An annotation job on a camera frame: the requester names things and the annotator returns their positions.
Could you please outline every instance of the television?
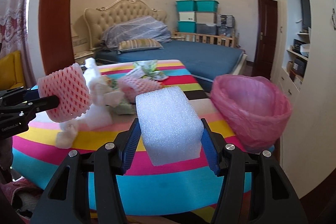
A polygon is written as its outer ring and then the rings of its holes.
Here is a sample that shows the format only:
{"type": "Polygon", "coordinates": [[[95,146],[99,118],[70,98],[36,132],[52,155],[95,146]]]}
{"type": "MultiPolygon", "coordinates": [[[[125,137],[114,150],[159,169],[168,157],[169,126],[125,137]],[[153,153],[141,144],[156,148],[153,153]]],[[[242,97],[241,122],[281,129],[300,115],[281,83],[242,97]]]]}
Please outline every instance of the television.
{"type": "Polygon", "coordinates": [[[301,0],[301,10],[302,10],[302,29],[308,30],[308,27],[311,28],[309,0],[301,0]]]}

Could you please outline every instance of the wooden railing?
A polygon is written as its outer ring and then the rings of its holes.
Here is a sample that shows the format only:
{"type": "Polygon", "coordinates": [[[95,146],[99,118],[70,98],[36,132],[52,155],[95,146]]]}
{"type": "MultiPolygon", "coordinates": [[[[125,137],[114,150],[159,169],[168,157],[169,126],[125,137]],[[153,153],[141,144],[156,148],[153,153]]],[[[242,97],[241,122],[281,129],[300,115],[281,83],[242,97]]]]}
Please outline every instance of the wooden railing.
{"type": "Polygon", "coordinates": [[[174,36],[181,37],[178,40],[202,42],[208,44],[217,44],[226,47],[236,47],[236,39],[234,37],[226,37],[223,35],[210,35],[200,33],[188,33],[188,32],[174,32],[174,36]]]}

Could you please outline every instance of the headboard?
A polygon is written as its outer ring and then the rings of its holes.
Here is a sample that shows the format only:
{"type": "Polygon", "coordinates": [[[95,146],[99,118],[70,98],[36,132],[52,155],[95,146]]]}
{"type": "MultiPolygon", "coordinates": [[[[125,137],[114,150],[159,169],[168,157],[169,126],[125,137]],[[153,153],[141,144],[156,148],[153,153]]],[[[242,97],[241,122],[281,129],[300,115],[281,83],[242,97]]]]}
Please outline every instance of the headboard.
{"type": "Polygon", "coordinates": [[[85,9],[84,20],[89,29],[90,50],[101,48],[100,38],[108,27],[143,16],[152,16],[164,22],[167,13],[149,8],[142,0],[117,0],[108,7],[85,9]]]}

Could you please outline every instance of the blue stripe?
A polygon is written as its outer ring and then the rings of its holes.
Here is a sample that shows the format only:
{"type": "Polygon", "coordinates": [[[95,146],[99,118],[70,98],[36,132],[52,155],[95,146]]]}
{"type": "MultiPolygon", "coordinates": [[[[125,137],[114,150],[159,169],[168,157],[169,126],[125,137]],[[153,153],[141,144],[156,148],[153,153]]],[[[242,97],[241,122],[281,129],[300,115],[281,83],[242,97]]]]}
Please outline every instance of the blue stripe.
{"type": "MultiPolygon", "coordinates": [[[[13,168],[44,189],[57,169],[13,149],[13,168]]],[[[117,176],[121,200],[128,215],[166,215],[188,212],[217,203],[223,178],[209,169],[150,176],[117,176]]],[[[244,192],[251,189],[251,173],[245,174],[244,192]]],[[[93,174],[89,174],[90,208],[95,209],[93,174]]]]}
{"type": "MultiPolygon", "coordinates": [[[[164,74],[167,76],[191,75],[191,73],[187,69],[169,69],[169,70],[162,70],[162,72],[164,72],[164,74]]],[[[107,76],[114,79],[118,79],[125,75],[126,73],[116,73],[107,76]]]]}

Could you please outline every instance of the yellow cushion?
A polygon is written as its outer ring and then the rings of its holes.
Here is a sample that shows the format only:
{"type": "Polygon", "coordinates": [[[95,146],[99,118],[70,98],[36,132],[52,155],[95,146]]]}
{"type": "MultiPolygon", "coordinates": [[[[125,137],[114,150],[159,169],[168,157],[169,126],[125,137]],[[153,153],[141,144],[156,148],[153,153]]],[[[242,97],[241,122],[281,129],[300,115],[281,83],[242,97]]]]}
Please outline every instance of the yellow cushion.
{"type": "Polygon", "coordinates": [[[152,50],[156,48],[163,48],[163,47],[155,39],[151,38],[133,39],[120,42],[118,45],[118,53],[152,50]]]}
{"type": "Polygon", "coordinates": [[[21,53],[15,51],[0,59],[0,90],[25,86],[21,53]]]}

